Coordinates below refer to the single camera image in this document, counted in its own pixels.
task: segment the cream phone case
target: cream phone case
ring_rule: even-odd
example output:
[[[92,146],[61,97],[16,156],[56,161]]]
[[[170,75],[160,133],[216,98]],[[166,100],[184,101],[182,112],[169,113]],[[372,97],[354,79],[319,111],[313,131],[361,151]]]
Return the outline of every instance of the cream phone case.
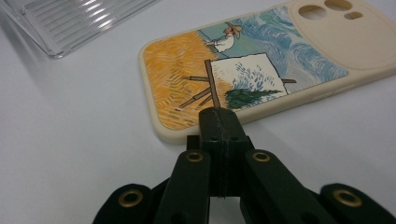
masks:
[[[360,0],[295,0],[153,41],[139,60],[156,131],[183,143],[206,107],[247,123],[396,74],[396,24]]]

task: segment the painted canvas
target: painted canvas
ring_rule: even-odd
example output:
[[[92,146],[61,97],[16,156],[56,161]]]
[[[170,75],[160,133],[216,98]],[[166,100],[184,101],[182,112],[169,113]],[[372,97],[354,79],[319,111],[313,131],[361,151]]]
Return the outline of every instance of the painted canvas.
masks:
[[[176,131],[206,107],[238,111],[347,76],[299,34],[287,7],[162,39],[143,55],[159,119]]]

